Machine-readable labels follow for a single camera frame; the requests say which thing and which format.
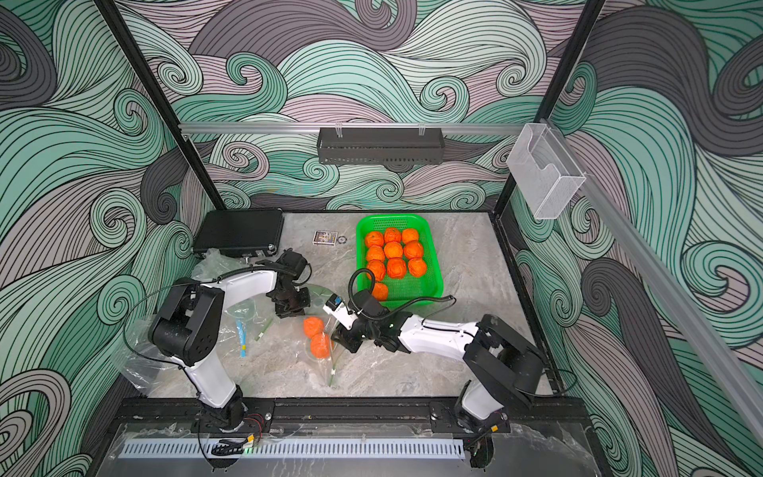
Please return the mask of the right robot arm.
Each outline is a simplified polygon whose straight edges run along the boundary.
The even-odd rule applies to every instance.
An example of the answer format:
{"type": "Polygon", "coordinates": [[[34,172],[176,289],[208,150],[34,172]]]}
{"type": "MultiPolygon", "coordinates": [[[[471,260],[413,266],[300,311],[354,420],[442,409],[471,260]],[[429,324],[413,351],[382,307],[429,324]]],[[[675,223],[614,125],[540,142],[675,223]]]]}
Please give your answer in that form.
{"type": "Polygon", "coordinates": [[[492,427],[508,411],[529,411],[546,371],[540,349],[503,319],[486,314],[476,322],[443,322],[411,311],[415,304],[453,302],[455,297],[417,297],[389,309],[373,295],[369,268],[356,270],[347,296],[332,294],[324,311],[337,321],[331,340],[351,353],[371,342],[391,353],[431,354],[463,362],[473,375],[453,407],[457,423],[472,432],[492,427]]]}

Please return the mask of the green-zip clear bag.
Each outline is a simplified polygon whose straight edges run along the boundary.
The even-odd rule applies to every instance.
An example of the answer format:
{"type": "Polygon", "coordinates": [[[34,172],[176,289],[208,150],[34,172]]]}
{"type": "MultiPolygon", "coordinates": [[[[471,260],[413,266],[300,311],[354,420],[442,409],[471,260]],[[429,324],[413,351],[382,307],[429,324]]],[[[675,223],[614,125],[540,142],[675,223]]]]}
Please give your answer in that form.
{"type": "Polygon", "coordinates": [[[228,258],[212,248],[194,266],[191,277],[225,293],[222,335],[225,339],[238,337],[242,355],[274,322],[274,305],[266,296],[275,290],[274,270],[228,258]]]}

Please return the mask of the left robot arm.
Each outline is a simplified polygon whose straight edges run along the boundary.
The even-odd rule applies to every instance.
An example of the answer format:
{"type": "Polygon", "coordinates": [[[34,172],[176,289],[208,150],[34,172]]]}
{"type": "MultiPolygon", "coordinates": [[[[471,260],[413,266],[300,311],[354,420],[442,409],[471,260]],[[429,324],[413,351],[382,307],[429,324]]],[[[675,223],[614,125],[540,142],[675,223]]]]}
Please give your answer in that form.
{"type": "Polygon", "coordinates": [[[195,387],[203,417],[220,429],[237,429],[244,421],[244,394],[217,353],[225,310],[264,295],[279,318],[300,316],[310,304],[301,276],[312,267],[291,248],[277,260],[260,260],[211,280],[182,278],[160,307],[148,341],[184,372],[195,387]]]}

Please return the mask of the orange taken out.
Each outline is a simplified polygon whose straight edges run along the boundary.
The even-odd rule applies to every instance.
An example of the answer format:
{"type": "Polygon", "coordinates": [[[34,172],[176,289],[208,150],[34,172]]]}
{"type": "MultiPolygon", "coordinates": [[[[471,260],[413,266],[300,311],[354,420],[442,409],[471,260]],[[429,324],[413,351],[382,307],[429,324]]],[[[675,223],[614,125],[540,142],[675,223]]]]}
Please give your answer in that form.
{"type": "Polygon", "coordinates": [[[382,281],[387,275],[387,267],[382,260],[370,260],[367,263],[367,269],[373,272],[375,280],[382,281]]]}
{"type": "Polygon", "coordinates": [[[385,237],[381,232],[373,231],[365,236],[365,244],[368,248],[378,246],[382,248],[385,245],[385,237]]]}
{"type": "Polygon", "coordinates": [[[427,264],[423,258],[412,258],[407,262],[407,268],[414,277],[423,277],[427,273],[427,264]]]}
{"type": "Polygon", "coordinates": [[[408,242],[403,247],[403,254],[408,260],[416,260],[417,258],[423,258],[423,254],[424,254],[423,245],[418,240],[414,240],[413,242],[408,242]]]}
{"type": "Polygon", "coordinates": [[[389,288],[383,282],[377,282],[372,289],[372,296],[379,302],[386,302],[389,299],[389,288]]]}
{"type": "Polygon", "coordinates": [[[401,241],[404,244],[409,244],[410,242],[418,242],[419,241],[419,231],[415,229],[405,229],[401,232],[401,241]]]}
{"type": "Polygon", "coordinates": [[[381,246],[371,246],[366,253],[367,262],[385,262],[387,256],[381,246]]]}
{"type": "Polygon", "coordinates": [[[403,258],[387,260],[387,276],[390,279],[402,279],[407,275],[407,262],[403,258]]]}
{"type": "Polygon", "coordinates": [[[383,233],[385,243],[397,242],[398,244],[403,241],[403,233],[397,228],[387,228],[383,233]]]}
{"type": "Polygon", "coordinates": [[[403,245],[400,242],[387,242],[383,247],[383,252],[388,260],[403,258],[405,255],[403,252],[403,245]]]}

